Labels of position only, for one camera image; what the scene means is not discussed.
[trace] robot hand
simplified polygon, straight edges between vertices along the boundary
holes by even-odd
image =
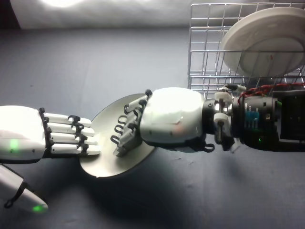
[[[41,158],[98,155],[100,146],[91,121],[77,116],[45,113],[41,108],[0,106],[0,163],[28,164]],[[5,208],[17,205],[41,212],[47,204],[23,178],[0,164],[0,198]]]
[[[214,145],[205,142],[203,103],[200,93],[184,88],[163,88],[153,94],[147,90],[125,106],[126,116],[119,117],[115,129],[119,136],[111,137],[117,144],[113,154],[124,156],[142,141],[170,150],[212,152]]]

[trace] dish rack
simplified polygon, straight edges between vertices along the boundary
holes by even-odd
[[[212,99],[214,98],[214,93],[227,83],[240,84],[247,89],[266,84],[278,85],[285,83],[290,85],[291,83],[304,83],[304,65],[285,75],[254,77],[252,74],[250,76],[239,75],[236,73],[237,69],[230,69],[224,63],[224,55],[226,53],[239,52],[242,55],[247,52],[220,50],[222,39],[229,29],[245,16],[272,7],[304,9],[305,3],[256,2],[191,5],[188,88],[202,93],[206,99]],[[257,62],[262,51],[251,52],[257,53]]]

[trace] white plate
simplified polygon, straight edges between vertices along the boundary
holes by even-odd
[[[224,36],[224,63],[244,76],[272,77],[289,73],[305,63],[305,10],[277,7],[260,10],[237,22]]]
[[[113,177],[135,167],[141,163],[155,147],[144,142],[124,157],[113,155],[116,144],[110,140],[112,135],[118,135],[114,127],[118,124],[118,117],[124,115],[124,106],[144,94],[132,94],[119,99],[102,110],[92,121],[92,128],[99,137],[102,152],[99,156],[80,158],[82,168],[95,177]]]

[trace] green led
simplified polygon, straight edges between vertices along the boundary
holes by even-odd
[[[18,140],[17,139],[12,139],[10,141],[10,148],[11,148],[12,152],[18,149]]]
[[[42,206],[42,205],[37,205],[37,206],[34,206],[33,208],[32,208],[32,211],[34,211],[34,212],[42,212],[42,211],[44,211],[45,209],[44,209],[44,207]]]

